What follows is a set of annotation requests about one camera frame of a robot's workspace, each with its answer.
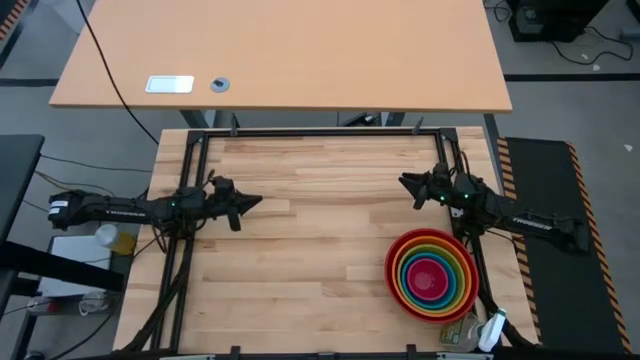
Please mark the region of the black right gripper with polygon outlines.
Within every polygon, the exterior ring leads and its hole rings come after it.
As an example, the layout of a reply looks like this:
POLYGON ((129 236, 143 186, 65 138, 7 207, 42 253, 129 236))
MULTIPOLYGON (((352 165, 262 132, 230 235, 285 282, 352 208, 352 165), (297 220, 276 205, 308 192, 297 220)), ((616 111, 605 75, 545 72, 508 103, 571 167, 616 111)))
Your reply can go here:
POLYGON ((414 209, 421 209, 428 200, 437 201, 441 206, 465 208, 476 195, 476 178, 443 162, 424 173, 403 172, 398 180, 408 183, 406 188, 414 197, 414 209))

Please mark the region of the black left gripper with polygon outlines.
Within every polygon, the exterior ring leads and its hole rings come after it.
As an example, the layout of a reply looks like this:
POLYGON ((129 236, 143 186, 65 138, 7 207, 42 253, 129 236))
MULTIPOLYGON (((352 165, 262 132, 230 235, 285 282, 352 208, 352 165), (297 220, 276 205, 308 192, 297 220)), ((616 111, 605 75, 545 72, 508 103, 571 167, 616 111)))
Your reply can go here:
POLYGON ((240 231, 240 216, 244 216, 259 204, 263 197, 248 194, 237 195, 234 182, 223 176, 209 174, 207 181, 214 187, 214 192, 205 200, 206 211, 202 225, 205 225, 209 219, 215 220, 219 216, 225 215, 230 229, 234 232, 240 231))

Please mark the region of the green bowl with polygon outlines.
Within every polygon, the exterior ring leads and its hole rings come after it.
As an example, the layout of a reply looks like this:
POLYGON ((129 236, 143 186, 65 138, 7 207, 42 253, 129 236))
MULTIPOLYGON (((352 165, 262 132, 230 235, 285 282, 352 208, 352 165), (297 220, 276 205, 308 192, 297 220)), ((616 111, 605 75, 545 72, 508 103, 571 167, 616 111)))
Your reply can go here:
POLYGON ((464 267, 459 260, 450 251, 436 245, 418 245, 402 255, 398 264, 397 282, 404 299, 416 310, 432 317, 451 315, 462 300, 467 283, 464 267), (410 264, 419 258, 437 260, 447 272, 449 286, 444 296, 438 300, 419 300, 409 289, 407 270, 410 264))

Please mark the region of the blue bowl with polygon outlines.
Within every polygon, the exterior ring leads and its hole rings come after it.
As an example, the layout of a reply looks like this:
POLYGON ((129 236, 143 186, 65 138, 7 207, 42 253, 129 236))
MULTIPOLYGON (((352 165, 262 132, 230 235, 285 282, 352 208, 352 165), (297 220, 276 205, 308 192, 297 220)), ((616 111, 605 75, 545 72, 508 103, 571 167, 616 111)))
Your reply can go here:
POLYGON ((454 298, 458 279, 453 267, 440 255, 418 253, 402 265, 400 279, 408 298, 428 310, 446 307, 454 298))

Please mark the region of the small pink bowl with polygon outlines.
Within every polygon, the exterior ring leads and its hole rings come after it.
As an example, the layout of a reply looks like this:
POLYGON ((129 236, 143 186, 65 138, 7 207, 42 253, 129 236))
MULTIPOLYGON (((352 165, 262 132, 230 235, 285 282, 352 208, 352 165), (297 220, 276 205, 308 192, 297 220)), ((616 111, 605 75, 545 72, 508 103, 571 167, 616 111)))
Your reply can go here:
POLYGON ((449 286, 443 265, 432 258, 419 258, 407 270, 409 289, 419 299, 435 301, 444 296, 449 286))

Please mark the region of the orange bowl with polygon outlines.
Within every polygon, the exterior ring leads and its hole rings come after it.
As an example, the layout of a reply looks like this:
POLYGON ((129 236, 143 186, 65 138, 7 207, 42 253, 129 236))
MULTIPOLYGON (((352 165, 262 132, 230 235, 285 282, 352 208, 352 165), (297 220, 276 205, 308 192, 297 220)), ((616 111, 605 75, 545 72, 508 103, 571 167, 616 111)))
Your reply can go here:
POLYGON ((427 235, 410 235, 404 234, 398 238, 387 253, 385 259, 385 282, 387 288, 392 293, 392 296, 396 299, 396 302, 411 316, 426 322, 444 324, 448 322, 456 321, 469 312, 475 302, 475 298, 479 290, 479 275, 475 267, 473 259, 470 257, 464 246, 459 243, 455 238, 442 233, 440 235, 431 236, 427 235), (442 247, 445 250, 450 251, 464 267, 465 279, 467 281, 465 285, 464 295, 459 302, 456 309, 451 315, 445 317, 432 317, 416 310, 411 306, 399 292, 399 286, 397 282, 397 270, 400 257, 404 255, 408 250, 418 245, 436 245, 442 247))

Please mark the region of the large red bowl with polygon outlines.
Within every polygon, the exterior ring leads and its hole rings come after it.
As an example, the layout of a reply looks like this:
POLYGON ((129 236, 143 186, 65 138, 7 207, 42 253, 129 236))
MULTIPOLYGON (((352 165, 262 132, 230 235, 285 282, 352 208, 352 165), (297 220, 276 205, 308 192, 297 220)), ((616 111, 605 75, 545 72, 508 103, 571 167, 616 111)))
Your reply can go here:
POLYGON ((474 260, 452 235, 436 229, 410 230, 394 240, 384 263, 395 302, 421 321, 445 324, 466 315, 479 292, 474 260))

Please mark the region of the bottle with yellow liquid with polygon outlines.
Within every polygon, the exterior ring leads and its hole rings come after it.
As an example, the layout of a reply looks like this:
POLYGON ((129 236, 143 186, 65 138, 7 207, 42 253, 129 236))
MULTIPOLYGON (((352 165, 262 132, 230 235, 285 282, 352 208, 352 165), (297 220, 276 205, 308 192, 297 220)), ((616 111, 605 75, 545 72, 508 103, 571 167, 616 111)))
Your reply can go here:
POLYGON ((127 232, 122 232, 113 224, 101 225, 95 232, 96 242, 119 255, 131 255, 136 246, 136 238, 127 232))

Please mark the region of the clear bottle green label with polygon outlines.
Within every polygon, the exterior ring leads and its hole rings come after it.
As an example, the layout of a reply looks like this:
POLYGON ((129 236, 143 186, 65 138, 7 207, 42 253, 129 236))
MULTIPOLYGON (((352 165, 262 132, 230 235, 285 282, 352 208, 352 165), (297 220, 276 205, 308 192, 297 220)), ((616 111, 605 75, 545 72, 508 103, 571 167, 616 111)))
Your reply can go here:
POLYGON ((478 347, 484 323, 473 313, 445 324, 439 334, 439 342, 451 352, 471 352, 478 347))

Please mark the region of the light wood desk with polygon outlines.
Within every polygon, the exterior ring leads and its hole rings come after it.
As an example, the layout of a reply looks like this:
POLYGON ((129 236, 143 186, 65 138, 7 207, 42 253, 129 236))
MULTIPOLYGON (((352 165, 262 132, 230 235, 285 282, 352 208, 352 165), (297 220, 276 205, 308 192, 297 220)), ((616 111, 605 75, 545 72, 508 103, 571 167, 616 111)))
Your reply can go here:
POLYGON ((512 109, 482 0, 97 0, 50 104, 512 109), (193 90, 146 93, 154 75, 193 90))

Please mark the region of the black hazard-striped floor mat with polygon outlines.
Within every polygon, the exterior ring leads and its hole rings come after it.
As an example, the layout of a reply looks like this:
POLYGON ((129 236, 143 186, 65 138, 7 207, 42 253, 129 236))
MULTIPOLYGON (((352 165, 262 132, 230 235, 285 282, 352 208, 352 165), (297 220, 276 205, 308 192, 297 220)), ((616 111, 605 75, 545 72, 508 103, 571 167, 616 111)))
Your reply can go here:
POLYGON ((516 239, 534 328, 546 348, 629 354, 631 341, 574 147, 563 141, 497 140, 506 196, 542 215, 582 222, 587 254, 543 238, 516 239))

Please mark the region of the white box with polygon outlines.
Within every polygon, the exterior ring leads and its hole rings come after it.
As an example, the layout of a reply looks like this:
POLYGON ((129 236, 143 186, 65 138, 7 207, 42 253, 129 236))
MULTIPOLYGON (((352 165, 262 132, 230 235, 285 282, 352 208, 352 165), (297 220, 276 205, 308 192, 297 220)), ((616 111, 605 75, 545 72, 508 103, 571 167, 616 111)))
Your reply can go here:
MULTIPOLYGON (((110 269, 110 261, 112 259, 111 250, 101 246, 93 235, 53 237, 50 253, 105 270, 110 269)), ((39 282, 38 292, 46 298, 57 298, 85 295, 91 292, 106 292, 106 289, 42 277, 39 282)))

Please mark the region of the clear plastic bottle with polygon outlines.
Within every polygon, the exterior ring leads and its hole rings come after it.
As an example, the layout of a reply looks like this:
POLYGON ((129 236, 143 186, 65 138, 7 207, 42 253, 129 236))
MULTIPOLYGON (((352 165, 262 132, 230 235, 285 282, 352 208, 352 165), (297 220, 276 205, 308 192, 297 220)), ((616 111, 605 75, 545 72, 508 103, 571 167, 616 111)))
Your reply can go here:
POLYGON ((105 292, 90 292, 85 294, 78 302, 78 311, 81 316, 106 310, 109 307, 108 296, 105 292))

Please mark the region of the black metal bar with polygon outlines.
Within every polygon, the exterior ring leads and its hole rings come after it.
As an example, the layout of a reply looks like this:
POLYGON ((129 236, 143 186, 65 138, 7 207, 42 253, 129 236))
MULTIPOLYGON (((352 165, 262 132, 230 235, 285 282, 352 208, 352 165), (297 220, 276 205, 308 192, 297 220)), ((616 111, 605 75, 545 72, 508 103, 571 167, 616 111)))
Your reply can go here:
POLYGON ((121 273, 13 242, 0 245, 0 268, 113 292, 120 292, 124 284, 124 276, 121 273))

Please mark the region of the black equipment case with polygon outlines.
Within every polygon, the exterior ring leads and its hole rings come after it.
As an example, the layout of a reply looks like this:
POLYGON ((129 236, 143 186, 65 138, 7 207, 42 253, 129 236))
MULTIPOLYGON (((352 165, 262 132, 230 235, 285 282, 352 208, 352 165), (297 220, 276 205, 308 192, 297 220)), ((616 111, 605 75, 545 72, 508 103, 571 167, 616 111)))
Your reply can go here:
POLYGON ((572 42, 609 0, 506 0, 515 42, 572 42))

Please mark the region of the black side table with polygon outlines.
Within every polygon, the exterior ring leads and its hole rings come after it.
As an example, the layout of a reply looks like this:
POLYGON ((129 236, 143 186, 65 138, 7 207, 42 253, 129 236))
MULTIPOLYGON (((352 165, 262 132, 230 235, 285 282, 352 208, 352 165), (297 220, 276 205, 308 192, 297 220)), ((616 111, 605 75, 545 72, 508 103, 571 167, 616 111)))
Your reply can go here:
POLYGON ((44 140, 42 135, 0 135, 0 245, 8 237, 44 140))

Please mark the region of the black aluminium table frame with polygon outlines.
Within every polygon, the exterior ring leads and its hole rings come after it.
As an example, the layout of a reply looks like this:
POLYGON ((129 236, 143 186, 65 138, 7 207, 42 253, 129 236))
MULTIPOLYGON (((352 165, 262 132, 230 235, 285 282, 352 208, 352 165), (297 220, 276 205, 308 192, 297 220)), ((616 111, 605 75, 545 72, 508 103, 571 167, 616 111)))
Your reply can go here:
POLYGON ((440 349, 440 328, 390 295, 384 262, 392 243, 418 228, 449 231, 446 208, 413 208, 399 183, 449 145, 408 129, 216 131, 184 157, 188 134, 166 130, 150 196, 198 173, 231 178, 259 204, 232 231, 208 222, 193 244, 178 349, 182 353, 383 353, 440 349))

